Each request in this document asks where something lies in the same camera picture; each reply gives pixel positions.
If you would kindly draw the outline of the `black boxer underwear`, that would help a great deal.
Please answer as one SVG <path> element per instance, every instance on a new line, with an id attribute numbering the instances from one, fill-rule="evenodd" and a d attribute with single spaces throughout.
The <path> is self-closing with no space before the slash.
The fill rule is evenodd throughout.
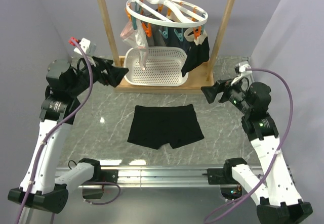
<path id="1" fill-rule="evenodd" d="M 192 104 L 176 107 L 135 106 L 127 142 L 158 150 L 180 148 L 205 137 Z"/>

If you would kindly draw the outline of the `white round clip hanger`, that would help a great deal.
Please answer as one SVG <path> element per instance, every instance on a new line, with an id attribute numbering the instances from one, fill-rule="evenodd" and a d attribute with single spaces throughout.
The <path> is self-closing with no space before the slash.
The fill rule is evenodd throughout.
<path id="1" fill-rule="evenodd" d="M 168 27 L 181 28 L 181 32 L 174 30 L 180 41 L 186 28 L 193 28 L 195 38 L 200 36 L 209 17 L 204 9 L 182 0 L 128 0 L 126 14 L 134 29 L 136 20 L 143 22 L 145 33 L 150 24 L 162 26 L 164 38 L 168 38 Z"/>

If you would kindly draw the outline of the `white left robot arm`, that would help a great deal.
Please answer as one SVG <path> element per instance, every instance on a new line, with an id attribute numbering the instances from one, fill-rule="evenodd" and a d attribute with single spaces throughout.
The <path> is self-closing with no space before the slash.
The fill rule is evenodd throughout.
<path id="1" fill-rule="evenodd" d="M 60 153 L 74 123 L 81 103 L 78 96 L 94 83 L 117 87 L 128 68 L 115 67 L 113 61 L 93 57 L 90 65 L 80 58 L 73 67 L 67 60 L 53 61 L 48 66 L 48 85 L 40 111 L 36 148 L 20 186 L 8 193 L 8 200 L 24 207 L 60 213 L 69 194 L 83 183 L 95 185 L 103 180 L 98 160 L 83 158 L 68 173 L 55 177 Z"/>

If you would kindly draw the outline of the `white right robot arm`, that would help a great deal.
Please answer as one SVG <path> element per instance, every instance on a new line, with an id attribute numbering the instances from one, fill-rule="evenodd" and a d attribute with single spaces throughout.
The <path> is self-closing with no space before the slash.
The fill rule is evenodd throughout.
<path id="1" fill-rule="evenodd" d="M 208 103 L 221 94 L 220 103 L 230 102 L 243 113 L 243 130 L 257 153 L 264 175 L 259 179 L 244 159 L 232 158 L 224 164 L 223 177 L 231 184 L 238 182 L 247 192 L 234 200 L 236 204 L 252 198 L 260 223 L 301 223 L 313 209 L 302 200 L 284 160 L 277 127 L 268 113 L 271 89 L 261 82 L 252 83 L 247 90 L 241 86 L 242 81 L 218 80 L 213 86 L 201 87 L 201 91 Z"/>

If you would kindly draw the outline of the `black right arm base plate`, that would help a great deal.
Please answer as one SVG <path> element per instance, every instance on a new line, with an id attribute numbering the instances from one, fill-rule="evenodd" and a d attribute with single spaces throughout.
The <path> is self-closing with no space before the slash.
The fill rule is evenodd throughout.
<path id="1" fill-rule="evenodd" d="M 203 173 L 202 175 L 207 177 L 209 185 L 228 184 L 222 168 L 208 168 L 207 173 Z"/>

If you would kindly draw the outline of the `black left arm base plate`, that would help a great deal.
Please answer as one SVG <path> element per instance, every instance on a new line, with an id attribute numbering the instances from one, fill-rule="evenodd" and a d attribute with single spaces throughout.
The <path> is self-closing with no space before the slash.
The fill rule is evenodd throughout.
<path id="1" fill-rule="evenodd" d="M 100 182 L 109 182 L 116 184 L 118 180 L 117 169 L 102 169 L 99 175 Z"/>

